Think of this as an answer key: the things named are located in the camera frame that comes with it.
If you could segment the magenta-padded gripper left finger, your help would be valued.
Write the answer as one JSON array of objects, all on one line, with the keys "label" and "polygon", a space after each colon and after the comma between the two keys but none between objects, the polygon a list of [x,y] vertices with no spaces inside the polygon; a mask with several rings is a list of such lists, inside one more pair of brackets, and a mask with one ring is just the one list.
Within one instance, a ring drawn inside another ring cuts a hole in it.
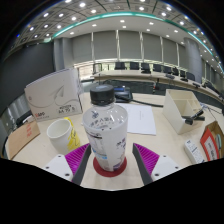
[{"label": "magenta-padded gripper left finger", "polygon": [[76,185],[80,185],[90,154],[91,146],[85,144],[67,155],[56,155],[43,169]]}]

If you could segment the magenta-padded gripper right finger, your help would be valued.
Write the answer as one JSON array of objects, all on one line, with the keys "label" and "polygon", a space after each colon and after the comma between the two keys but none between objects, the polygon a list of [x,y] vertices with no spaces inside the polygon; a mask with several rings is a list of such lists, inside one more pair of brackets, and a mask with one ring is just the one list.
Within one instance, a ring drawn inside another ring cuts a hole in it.
[{"label": "magenta-padded gripper right finger", "polygon": [[159,155],[140,144],[134,143],[132,152],[144,185],[150,184],[181,169],[168,155]]}]

